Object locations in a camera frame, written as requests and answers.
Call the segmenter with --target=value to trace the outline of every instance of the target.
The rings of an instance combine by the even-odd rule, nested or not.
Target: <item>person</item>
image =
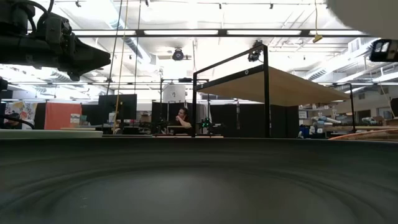
[[[19,113],[12,113],[9,115],[9,117],[11,118],[16,118],[16,119],[20,119],[19,118]],[[5,124],[4,124],[4,129],[22,129],[22,123],[18,122],[18,121],[11,121],[8,120]]]
[[[176,122],[183,126],[184,128],[191,128],[191,123],[189,122],[188,109],[181,108],[178,111],[178,115],[175,117]]]

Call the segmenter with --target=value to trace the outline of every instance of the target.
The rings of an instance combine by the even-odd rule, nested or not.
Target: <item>ceiling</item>
[[[44,7],[49,1],[36,0]],[[66,17],[75,32],[79,30],[113,30],[112,23],[118,20],[121,7],[121,23],[127,29],[349,29],[327,8],[324,0],[317,0],[318,14],[313,0],[55,0],[54,13]],[[41,13],[37,10],[34,20]],[[375,64],[367,61],[366,52],[351,62],[335,65],[336,58],[349,55],[349,43],[355,38],[323,38],[316,44],[312,37],[132,37],[145,57],[136,61],[132,49],[122,38],[81,38],[81,41],[114,54],[111,66],[105,66],[83,75],[82,82],[104,82],[111,75],[118,82],[154,82],[146,85],[146,98],[158,97],[160,76],[164,78],[192,77],[199,70],[220,60],[238,54],[252,47],[256,40],[262,40],[269,48],[269,65],[303,78],[313,76],[317,70],[330,67],[333,72],[352,75],[367,70]],[[176,62],[171,59],[175,49],[182,49],[188,60]],[[210,80],[259,65],[248,62],[247,56],[221,65],[200,74]],[[131,86],[122,86],[121,93],[131,93]]]

